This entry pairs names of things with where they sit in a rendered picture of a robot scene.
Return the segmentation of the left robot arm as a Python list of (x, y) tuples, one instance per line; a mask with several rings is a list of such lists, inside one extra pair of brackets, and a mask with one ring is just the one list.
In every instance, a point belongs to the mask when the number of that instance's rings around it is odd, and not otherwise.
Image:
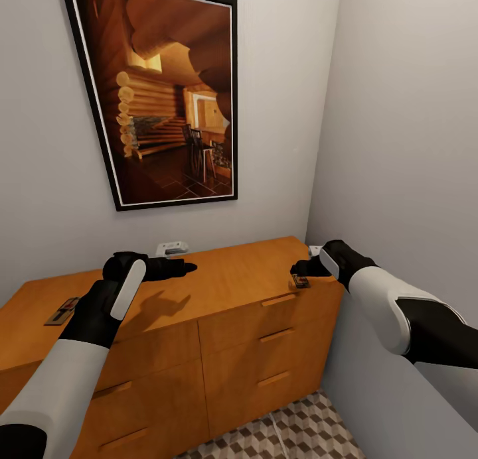
[(39, 368), (0, 416), (0, 459), (69, 459), (112, 342), (141, 282), (184, 277), (197, 265), (169, 254), (185, 242), (160, 243), (155, 259), (116, 251), (77, 303)]

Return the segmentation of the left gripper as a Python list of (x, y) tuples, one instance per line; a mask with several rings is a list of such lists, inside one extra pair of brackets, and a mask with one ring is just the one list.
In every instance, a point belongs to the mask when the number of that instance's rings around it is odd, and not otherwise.
[(156, 260), (158, 260), (160, 271), (159, 276), (155, 281), (164, 281), (165, 279), (174, 277), (184, 277), (187, 273), (197, 270), (197, 265), (193, 265), (193, 263), (185, 263), (185, 260), (182, 258), (158, 258)]

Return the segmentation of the mousetrap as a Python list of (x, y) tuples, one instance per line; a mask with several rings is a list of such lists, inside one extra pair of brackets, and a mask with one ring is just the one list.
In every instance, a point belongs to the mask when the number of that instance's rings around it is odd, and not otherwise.
[(70, 297), (56, 313), (45, 322), (44, 326), (62, 326), (64, 322), (70, 317), (76, 310), (75, 307), (81, 297)]
[(301, 277), (299, 274), (291, 274), (298, 289), (311, 288), (306, 277)]

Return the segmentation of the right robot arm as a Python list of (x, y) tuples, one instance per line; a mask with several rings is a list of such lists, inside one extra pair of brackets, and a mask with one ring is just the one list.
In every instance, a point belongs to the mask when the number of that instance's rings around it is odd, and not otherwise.
[(290, 274), (330, 277), (359, 305), (383, 347), (414, 365), (478, 433), (478, 330), (439, 298), (411, 286), (342, 241), (310, 246)]

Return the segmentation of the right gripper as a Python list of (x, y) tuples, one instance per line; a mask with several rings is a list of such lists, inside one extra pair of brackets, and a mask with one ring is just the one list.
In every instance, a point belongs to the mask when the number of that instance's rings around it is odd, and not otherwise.
[(292, 265), (290, 274), (299, 274), (301, 277), (330, 277), (331, 273), (320, 272), (315, 264), (316, 256), (310, 260), (299, 260), (296, 265)]

